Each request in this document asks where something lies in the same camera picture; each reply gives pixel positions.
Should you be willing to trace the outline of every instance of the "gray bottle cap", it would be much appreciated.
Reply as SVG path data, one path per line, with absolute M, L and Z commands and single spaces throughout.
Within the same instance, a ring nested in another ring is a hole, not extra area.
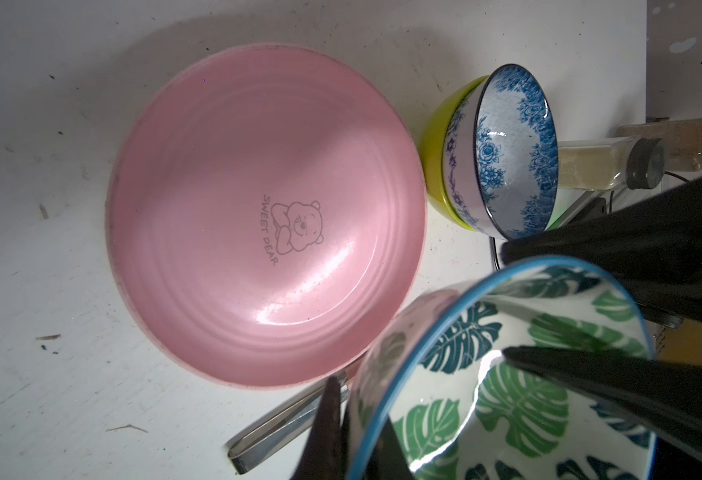
M 666 149 L 659 138 L 640 138 L 628 154 L 626 187 L 645 190 L 657 187 L 666 168 Z

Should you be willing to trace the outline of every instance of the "brown scrap on table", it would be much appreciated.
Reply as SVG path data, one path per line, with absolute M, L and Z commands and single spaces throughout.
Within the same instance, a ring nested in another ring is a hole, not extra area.
M 148 430 L 143 430 L 141 427 L 135 427 L 135 426 L 132 425 L 131 423 L 128 423 L 127 425 L 122 426 L 122 427 L 108 428 L 108 429 L 106 430 L 106 432 L 112 432 L 112 431 L 114 431 L 114 430 L 121 430 L 122 428 L 134 428 L 135 430 L 140 430 L 141 432 L 148 433 Z

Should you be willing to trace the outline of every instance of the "white table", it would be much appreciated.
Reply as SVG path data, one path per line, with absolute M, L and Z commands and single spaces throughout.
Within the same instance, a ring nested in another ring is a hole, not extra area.
M 116 292 L 104 244 L 110 169 L 175 72 L 234 44 L 307 44 L 369 78 L 417 139 L 449 93 L 516 62 L 544 86 L 560 139 L 598 138 L 644 120 L 645 8 L 0 0 L 0 479 L 232 478 L 223 444 L 294 392 L 186 372 L 135 327 Z M 489 273 L 487 238 L 430 210 L 410 298 Z M 147 433 L 106 432 L 127 424 Z M 301 449 L 294 442 L 248 478 L 288 478 Z

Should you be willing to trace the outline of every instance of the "spice bottle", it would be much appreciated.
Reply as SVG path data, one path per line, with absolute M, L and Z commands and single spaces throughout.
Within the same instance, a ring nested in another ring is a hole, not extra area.
M 659 138 L 640 136 L 559 142 L 559 187 L 582 190 L 651 189 L 663 179 Z
M 702 118 L 625 125 L 616 135 L 662 138 L 666 145 L 666 170 L 702 170 Z

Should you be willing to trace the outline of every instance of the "bear face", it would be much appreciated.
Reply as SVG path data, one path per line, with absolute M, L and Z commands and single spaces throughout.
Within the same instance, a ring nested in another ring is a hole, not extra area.
M 271 217 L 276 225 L 276 252 L 281 255 L 306 249 L 308 245 L 320 244 L 322 236 L 321 206 L 317 201 L 310 205 L 293 202 L 289 206 L 274 204 Z

